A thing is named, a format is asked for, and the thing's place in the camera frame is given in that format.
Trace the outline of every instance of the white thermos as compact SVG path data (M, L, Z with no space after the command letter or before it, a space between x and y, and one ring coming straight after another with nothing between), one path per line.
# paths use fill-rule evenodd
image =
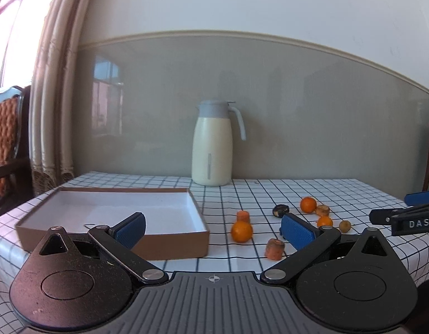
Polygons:
M193 137L191 177L204 186L223 186L231 180L233 138L228 112L234 112L240 125L241 139L246 140L241 112L224 100L204 100Z

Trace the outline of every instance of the thermos handle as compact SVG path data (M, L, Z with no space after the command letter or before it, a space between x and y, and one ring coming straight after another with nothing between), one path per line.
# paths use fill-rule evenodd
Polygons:
M228 111L229 111L229 112L234 112L234 113L236 114L236 117L238 118L238 123L239 123L239 125L240 125L241 139L242 139L243 141L245 141L245 140L246 140L246 136L245 136L245 127L244 127L244 121L243 121L243 119L242 119L241 112L239 111L239 109L238 109L238 108L230 107L230 106L228 107Z

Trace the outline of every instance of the table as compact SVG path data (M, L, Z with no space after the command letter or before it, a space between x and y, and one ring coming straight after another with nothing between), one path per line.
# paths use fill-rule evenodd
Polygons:
M206 257L199 259L152 261L168 273L175 270L261 273L275 264L275 261L270 261L264 256L265 245L269 238L279 238L286 242L284 257L292 254L295 249L279 234L281 220L272 214L276 204L288 205L291 212L299 214L300 217L315 225L316 215L307 215L298 209L302 197L315 197L319 203L331 208L330 217L335 227L338 227L341 220L351 222L350 234L361 233L366 227L372 226L369 222L369 212L374 208L406 207L400 199L356 179L234 179L227 186L204 187L192 182L190 178L183 177L90 172L63 186L189 188L211 231L209 251ZM42 194L0 217L1 333L12 333L11 330L19 325L13 313L9 312L7 290L29 256L19 245L14 225L51 192L53 191ZM253 225L253 239L246 244L233 242L228 234L235 221L236 212L240 209L249 211ZM376 227L391 243L417 285L429 279L429 233L391 236L390 228Z

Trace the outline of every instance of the tangerine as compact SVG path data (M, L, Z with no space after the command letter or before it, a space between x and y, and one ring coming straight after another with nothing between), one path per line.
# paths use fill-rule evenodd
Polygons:
M316 209L316 201L312 197L304 197L300 202L302 212L312 213Z
M316 222L316 226L333 226L333 221L329 216L321 216Z
M244 243L253 236L253 227L244 221L236 221L231 227L231 237L234 241Z

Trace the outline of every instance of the cardboard box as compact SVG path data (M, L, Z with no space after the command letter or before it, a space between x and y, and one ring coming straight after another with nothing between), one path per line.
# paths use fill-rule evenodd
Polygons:
M33 251L46 230L63 226L86 233L95 225L114 226L135 212L146 219L146 232L132 251L145 260L203 257L209 229L193 195L185 188L59 187L16 225L22 248Z

